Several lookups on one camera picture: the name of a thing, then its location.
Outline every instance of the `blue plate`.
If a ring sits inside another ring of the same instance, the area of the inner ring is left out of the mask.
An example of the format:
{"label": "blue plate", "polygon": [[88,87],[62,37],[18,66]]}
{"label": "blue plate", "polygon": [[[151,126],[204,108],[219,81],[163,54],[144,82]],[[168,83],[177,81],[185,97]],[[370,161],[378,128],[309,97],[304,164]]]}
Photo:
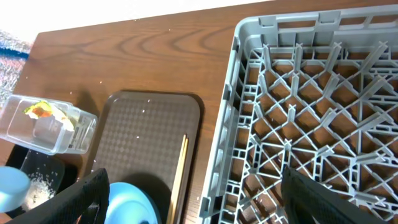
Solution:
{"label": "blue plate", "polygon": [[154,203],[137,187],[117,182],[110,185],[105,224],[158,224],[160,216]]}

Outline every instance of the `dish rack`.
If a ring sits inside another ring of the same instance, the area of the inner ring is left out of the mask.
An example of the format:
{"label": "dish rack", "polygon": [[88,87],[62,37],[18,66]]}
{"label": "dish rack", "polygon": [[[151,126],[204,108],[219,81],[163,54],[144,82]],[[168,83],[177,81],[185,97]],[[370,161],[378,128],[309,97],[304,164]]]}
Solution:
{"label": "dish rack", "polygon": [[236,27],[199,223],[287,223],[285,167],[398,216],[398,5]]}

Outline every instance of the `light blue cup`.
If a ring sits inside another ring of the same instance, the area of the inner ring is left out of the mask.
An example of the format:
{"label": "light blue cup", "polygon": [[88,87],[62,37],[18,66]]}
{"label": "light blue cup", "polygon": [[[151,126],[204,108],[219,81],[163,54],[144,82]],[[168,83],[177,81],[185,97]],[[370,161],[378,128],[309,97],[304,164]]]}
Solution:
{"label": "light blue cup", "polygon": [[8,212],[22,205],[29,187],[29,177],[23,171],[0,167],[0,212]]}
{"label": "light blue cup", "polygon": [[110,185],[109,206],[105,224],[158,224],[159,213],[150,198],[131,184],[117,182]]}

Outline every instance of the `speckled cloth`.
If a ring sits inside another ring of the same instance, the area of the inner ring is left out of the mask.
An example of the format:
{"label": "speckled cloth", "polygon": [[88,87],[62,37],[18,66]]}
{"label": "speckled cloth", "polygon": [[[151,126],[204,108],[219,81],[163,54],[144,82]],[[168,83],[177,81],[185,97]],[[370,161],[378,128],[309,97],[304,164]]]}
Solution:
{"label": "speckled cloth", "polygon": [[18,40],[0,30],[0,107],[14,91],[26,59],[8,54],[7,51],[28,54],[32,45]]}

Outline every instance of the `brown wooden surface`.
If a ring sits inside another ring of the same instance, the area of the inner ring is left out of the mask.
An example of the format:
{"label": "brown wooden surface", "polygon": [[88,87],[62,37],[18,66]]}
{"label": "brown wooden surface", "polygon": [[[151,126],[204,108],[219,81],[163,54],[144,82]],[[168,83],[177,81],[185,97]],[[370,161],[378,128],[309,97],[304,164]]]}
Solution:
{"label": "brown wooden surface", "polygon": [[[183,213],[185,223],[194,222],[236,24],[249,16],[394,3],[280,0],[45,32],[33,45],[15,93],[69,101],[97,115],[119,90],[198,95],[204,114]],[[3,165],[12,144],[0,144]],[[82,167],[81,177],[90,169],[89,153],[62,157]]]}

